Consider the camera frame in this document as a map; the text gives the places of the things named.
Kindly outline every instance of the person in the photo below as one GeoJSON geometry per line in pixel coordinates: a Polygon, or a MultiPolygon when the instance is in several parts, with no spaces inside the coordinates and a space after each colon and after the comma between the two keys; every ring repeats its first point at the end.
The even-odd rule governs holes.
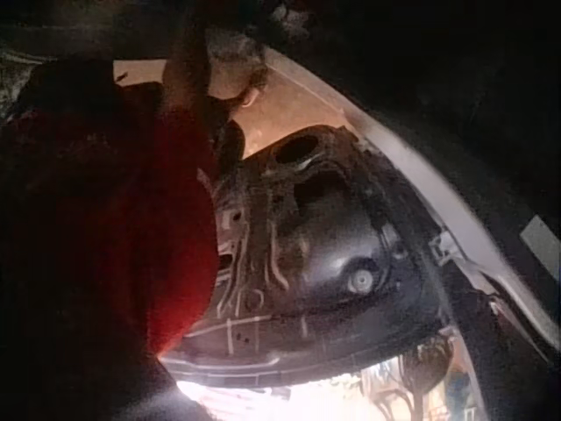
{"type": "Polygon", "coordinates": [[[123,89],[110,61],[46,63],[2,127],[3,409],[19,419],[208,419],[156,356],[210,300],[212,185],[222,151],[223,173],[241,157],[224,133],[264,73],[208,97],[203,9],[187,11],[161,85],[123,89]]]}

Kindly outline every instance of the red shirt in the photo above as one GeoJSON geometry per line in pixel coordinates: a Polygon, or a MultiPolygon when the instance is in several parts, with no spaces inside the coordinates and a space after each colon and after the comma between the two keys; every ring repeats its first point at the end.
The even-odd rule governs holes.
{"type": "Polygon", "coordinates": [[[42,158],[30,170],[38,175],[23,177],[31,193],[9,224],[4,266],[68,288],[93,286],[92,305],[106,306],[162,353],[205,312],[216,280],[209,191],[216,164],[207,135],[188,112],[172,111],[145,132],[111,129],[93,153],[66,160],[87,148],[71,140],[85,124],[55,120],[33,115],[12,124],[25,139],[56,139],[59,160],[42,158]]]}

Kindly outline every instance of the hole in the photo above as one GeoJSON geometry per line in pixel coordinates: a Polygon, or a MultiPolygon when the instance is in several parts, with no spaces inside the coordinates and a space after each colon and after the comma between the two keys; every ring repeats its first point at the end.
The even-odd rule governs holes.
{"type": "Polygon", "coordinates": [[[316,149],[317,143],[317,138],[314,136],[292,139],[277,150],[275,159],[280,164],[296,162],[316,149]]]}
{"type": "Polygon", "coordinates": [[[301,214],[308,204],[321,199],[331,191],[346,191],[347,186],[339,174],[329,171],[311,176],[295,185],[295,201],[301,214]]]}
{"type": "Polygon", "coordinates": [[[230,267],[233,261],[233,257],[231,254],[220,254],[218,258],[218,270],[224,270],[230,267]]]}

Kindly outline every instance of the red sleeve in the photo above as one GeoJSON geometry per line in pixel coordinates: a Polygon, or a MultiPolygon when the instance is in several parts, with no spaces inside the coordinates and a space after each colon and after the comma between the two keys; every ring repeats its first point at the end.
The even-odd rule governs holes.
{"type": "Polygon", "coordinates": [[[186,111],[158,119],[153,157],[131,203],[139,253],[135,299],[146,309],[149,349],[169,348],[206,311],[217,275],[210,183],[215,162],[207,136],[186,111]]]}

